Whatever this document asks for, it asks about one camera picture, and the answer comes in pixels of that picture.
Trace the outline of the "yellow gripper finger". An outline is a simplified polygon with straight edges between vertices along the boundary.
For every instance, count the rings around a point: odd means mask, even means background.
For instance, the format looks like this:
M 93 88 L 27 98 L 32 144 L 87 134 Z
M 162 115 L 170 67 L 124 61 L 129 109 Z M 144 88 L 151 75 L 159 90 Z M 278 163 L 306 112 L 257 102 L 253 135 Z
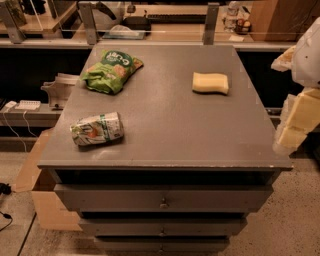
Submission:
M 296 46 L 288 48 L 284 53 L 277 57 L 271 64 L 271 68 L 276 71 L 285 72 L 292 68 L 292 59 Z
M 289 94 L 276 128 L 273 150 L 281 155 L 290 155 L 319 124 L 320 90 L 305 88 L 297 96 Z

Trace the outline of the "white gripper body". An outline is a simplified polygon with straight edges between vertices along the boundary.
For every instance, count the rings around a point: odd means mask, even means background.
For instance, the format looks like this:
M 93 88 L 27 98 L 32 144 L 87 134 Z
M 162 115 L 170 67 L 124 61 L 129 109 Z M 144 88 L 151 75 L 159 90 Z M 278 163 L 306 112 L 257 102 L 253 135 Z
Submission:
M 292 59 L 292 79 L 304 87 L 320 87 L 320 17 L 296 44 Z

